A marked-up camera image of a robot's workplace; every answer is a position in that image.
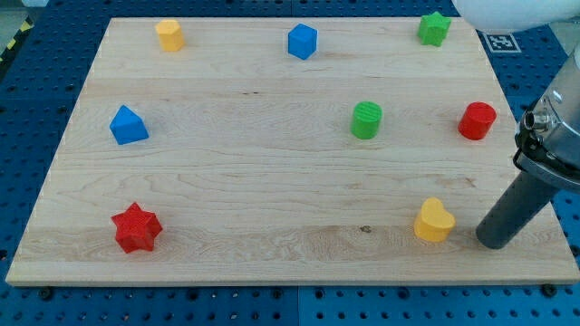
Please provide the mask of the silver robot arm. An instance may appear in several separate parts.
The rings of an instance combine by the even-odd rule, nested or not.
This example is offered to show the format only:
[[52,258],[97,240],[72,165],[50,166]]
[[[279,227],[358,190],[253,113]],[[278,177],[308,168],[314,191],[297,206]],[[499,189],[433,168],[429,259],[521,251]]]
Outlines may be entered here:
[[579,191],[579,49],[575,48],[516,133],[518,168],[560,189]]

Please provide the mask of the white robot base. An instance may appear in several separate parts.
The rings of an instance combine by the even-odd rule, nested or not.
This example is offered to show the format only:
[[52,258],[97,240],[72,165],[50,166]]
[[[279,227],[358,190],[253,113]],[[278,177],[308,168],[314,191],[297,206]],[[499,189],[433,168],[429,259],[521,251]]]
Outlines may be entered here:
[[579,15],[579,0],[452,0],[476,30],[511,34]]

